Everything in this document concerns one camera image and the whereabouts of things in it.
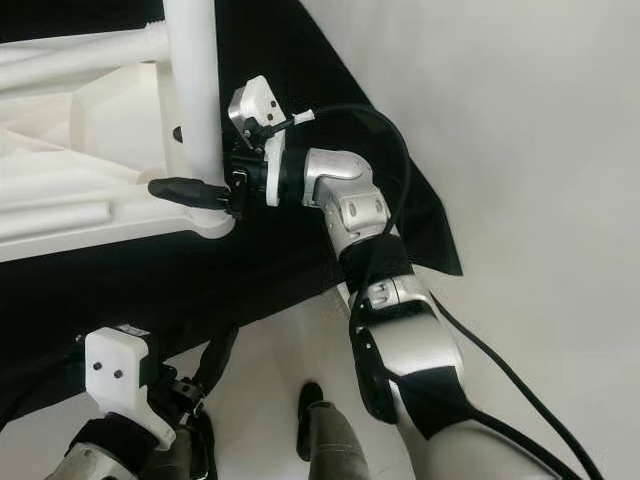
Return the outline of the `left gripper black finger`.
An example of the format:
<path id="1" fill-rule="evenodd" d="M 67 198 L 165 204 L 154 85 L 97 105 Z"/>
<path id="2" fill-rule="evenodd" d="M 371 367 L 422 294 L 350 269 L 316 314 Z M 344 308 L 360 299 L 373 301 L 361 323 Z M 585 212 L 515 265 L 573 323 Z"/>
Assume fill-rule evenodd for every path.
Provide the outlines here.
<path id="1" fill-rule="evenodd" d="M 193 384 L 200 389 L 202 396 L 209 396 L 215 385 L 219 383 L 221 375 L 229 364 L 238 334 L 237 326 L 229 326 L 212 335 L 207 342 L 193 374 Z"/>

